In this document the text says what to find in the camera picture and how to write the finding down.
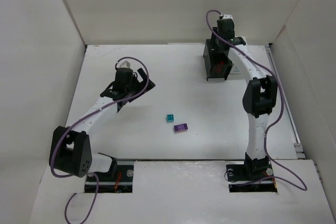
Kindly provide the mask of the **teal square lego piece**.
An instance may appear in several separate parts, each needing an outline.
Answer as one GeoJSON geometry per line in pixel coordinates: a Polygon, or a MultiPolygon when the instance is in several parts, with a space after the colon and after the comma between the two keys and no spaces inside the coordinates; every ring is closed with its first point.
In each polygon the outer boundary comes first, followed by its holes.
{"type": "Polygon", "coordinates": [[[168,115],[166,116],[166,121],[167,121],[168,123],[172,123],[172,122],[174,122],[174,115],[173,115],[173,114],[168,114],[168,115]]]}

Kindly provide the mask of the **purple lego plate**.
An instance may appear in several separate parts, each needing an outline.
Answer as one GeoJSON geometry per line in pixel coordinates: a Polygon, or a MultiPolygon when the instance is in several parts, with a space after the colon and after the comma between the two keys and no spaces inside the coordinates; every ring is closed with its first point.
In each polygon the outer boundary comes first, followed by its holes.
{"type": "Polygon", "coordinates": [[[173,126],[174,133],[184,132],[188,130],[188,126],[186,123],[177,124],[173,126]]]}

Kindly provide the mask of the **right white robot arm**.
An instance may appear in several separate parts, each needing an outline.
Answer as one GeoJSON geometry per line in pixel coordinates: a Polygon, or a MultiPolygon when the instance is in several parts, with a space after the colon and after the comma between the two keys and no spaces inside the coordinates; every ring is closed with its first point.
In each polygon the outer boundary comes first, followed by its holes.
{"type": "Polygon", "coordinates": [[[248,116],[248,146],[243,164],[227,165],[227,179],[231,183],[262,178],[270,167],[265,152],[264,137],[269,116],[276,105],[276,79],[254,63],[246,42],[235,36],[232,17],[221,15],[212,34],[212,42],[236,66],[246,81],[242,104],[248,116]]]}

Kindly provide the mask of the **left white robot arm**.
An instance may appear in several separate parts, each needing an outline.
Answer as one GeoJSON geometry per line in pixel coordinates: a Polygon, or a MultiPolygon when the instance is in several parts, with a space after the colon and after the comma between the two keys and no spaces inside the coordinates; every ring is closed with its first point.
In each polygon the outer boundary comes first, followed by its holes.
{"type": "Polygon", "coordinates": [[[114,177],[118,169],[116,158],[102,153],[93,154],[91,139],[124,105],[154,87],[146,68],[137,71],[117,68],[115,80],[82,118],[68,127],[59,126],[54,130],[49,156],[51,172],[59,170],[64,177],[114,177]]]}

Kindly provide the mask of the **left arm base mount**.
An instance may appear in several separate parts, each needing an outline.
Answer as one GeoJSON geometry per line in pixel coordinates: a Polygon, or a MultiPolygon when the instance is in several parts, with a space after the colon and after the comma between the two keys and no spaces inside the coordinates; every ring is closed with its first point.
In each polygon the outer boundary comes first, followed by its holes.
{"type": "Polygon", "coordinates": [[[119,164],[114,175],[96,172],[99,178],[98,193],[124,194],[133,191],[134,164],[119,164]]]}

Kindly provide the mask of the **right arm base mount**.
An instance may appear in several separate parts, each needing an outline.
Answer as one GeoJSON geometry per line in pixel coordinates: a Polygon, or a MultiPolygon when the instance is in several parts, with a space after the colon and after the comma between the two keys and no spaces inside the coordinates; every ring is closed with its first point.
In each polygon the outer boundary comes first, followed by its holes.
{"type": "Polygon", "coordinates": [[[244,164],[227,164],[224,174],[230,193],[277,193],[272,165],[250,173],[244,164]]]}

